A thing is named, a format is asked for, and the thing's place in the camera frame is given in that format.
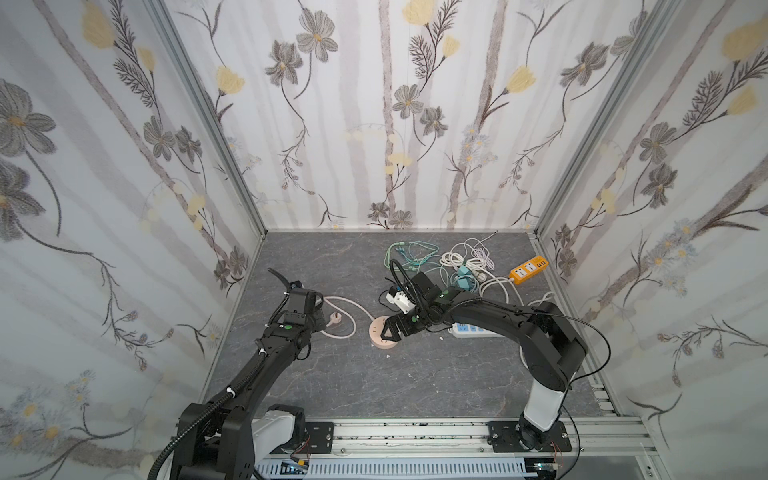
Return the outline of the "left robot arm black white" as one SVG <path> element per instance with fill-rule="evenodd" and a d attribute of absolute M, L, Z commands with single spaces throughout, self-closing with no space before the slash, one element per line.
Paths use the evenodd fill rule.
<path fill-rule="evenodd" d="M 279 376 L 308 351 L 323 331 L 324 297 L 293 284 L 270 318 L 251 359 L 211 400 L 189 404 L 177 432 L 161 450 L 147 477 L 158 479 L 163 465 L 170 479 L 249 479 L 258 463 L 252 421 Z"/>

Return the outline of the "teal charger plug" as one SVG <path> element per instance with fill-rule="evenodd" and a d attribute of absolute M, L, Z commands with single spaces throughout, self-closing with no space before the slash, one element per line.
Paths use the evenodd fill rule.
<path fill-rule="evenodd" d="M 460 266 L 456 270 L 454 284 L 458 288 L 472 292 L 477 287 L 477 279 L 468 267 Z"/>

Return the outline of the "white blue power strip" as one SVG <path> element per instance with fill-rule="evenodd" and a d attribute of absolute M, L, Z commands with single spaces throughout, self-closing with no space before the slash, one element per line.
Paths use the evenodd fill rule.
<path fill-rule="evenodd" d="M 474 325 L 454 323 L 450 328 L 450 333 L 460 339 L 468 338 L 498 338 L 499 334 L 477 327 Z"/>

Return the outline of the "orange power strip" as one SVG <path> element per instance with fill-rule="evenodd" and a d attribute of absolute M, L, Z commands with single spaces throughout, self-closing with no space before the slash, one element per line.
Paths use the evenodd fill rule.
<path fill-rule="evenodd" d="M 549 262 L 542 256 L 536 256 L 523 264 L 513 268 L 509 272 L 508 278 L 515 284 L 520 285 L 538 274 L 544 272 L 549 266 Z"/>

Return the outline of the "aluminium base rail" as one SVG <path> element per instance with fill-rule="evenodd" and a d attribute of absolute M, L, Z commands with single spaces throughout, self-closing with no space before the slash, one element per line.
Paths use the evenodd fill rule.
<path fill-rule="evenodd" d="M 307 421 L 325 431 L 323 445 L 307 455 L 285 452 L 294 420 L 273 410 L 252 421 L 256 459 L 308 467 L 315 459 L 521 458 L 537 479 L 666 479 L 646 428 L 632 417 L 563 418 L 542 447 L 523 448 L 512 420 L 325 419 Z"/>

